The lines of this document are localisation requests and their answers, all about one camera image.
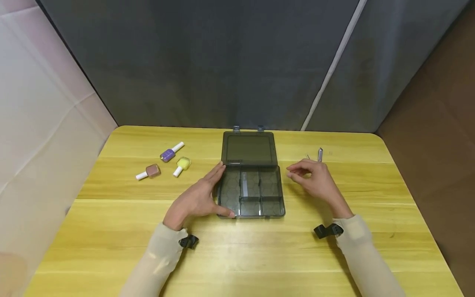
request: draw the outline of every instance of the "hand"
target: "hand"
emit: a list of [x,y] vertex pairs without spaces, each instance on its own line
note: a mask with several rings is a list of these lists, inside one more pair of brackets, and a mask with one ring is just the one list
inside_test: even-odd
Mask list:
[[[289,178],[301,185],[313,197],[325,201],[332,209],[335,218],[348,219],[354,216],[325,163],[302,159],[287,167],[287,170]],[[311,176],[305,178],[304,175],[308,173]]]
[[179,231],[189,216],[202,217],[219,214],[234,218],[232,210],[217,205],[212,196],[213,187],[221,179],[226,166],[219,162],[205,177],[189,187],[173,202],[163,219],[163,224],[170,229]]

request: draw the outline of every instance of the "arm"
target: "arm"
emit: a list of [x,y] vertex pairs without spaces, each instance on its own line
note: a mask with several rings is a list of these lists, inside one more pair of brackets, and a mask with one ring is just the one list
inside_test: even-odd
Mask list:
[[156,297],[180,260],[183,248],[178,243],[188,236],[183,224],[188,217],[220,214],[230,218],[235,214],[216,205],[211,192],[225,166],[216,165],[204,178],[188,188],[168,209],[163,223],[158,224],[147,250],[127,279],[121,297]]
[[373,245],[371,232],[359,215],[354,215],[333,181],[326,164],[309,159],[290,165],[287,176],[310,195],[327,202],[333,222],[343,228],[337,239],[351,275],[364,297],[400,297],[404,291]]

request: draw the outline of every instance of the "white bottle cap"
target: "white bottle cap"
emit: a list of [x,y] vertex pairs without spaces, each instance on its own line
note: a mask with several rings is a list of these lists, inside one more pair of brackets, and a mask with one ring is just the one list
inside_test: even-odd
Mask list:
[[173,176],[178,177],[182,171],[183,171],[183,168],[178,166],[177,170],[175,170],[175,172],[173,173]]
[[174,146],[171,150],[176,153],[176,152],[177,152],[179,149],[181,149],[184,145],[185,145],[185,143],[182,141],[182,142],[180,142],[179,144],[177,144],[176,146]]
[[139,181],[139,180],[141,180],[141,179],[146,178],[147,176],[148,176],[147,172],[144,171],[144,172],[142,172],[141,174],[136,175],[135,178]]

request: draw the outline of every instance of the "plastic storage box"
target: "plastic storage box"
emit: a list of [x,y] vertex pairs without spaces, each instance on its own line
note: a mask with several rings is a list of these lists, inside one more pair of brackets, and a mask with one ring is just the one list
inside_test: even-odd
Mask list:
[[218,205],[238,218],[278,218],[285,215],[274,134],[233,132],[223,135],[221,160],[226,170],[218,184]]

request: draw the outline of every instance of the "yellow nail polish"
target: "yellow nail polish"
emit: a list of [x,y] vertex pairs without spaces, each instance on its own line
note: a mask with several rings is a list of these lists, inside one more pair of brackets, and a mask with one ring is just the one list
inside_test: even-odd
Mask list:
[[185,157],[182,157],[177,162],[177,169],[173,173],[174,177],[178,177],[183,170],[187,170],[191,165],[191,160]]

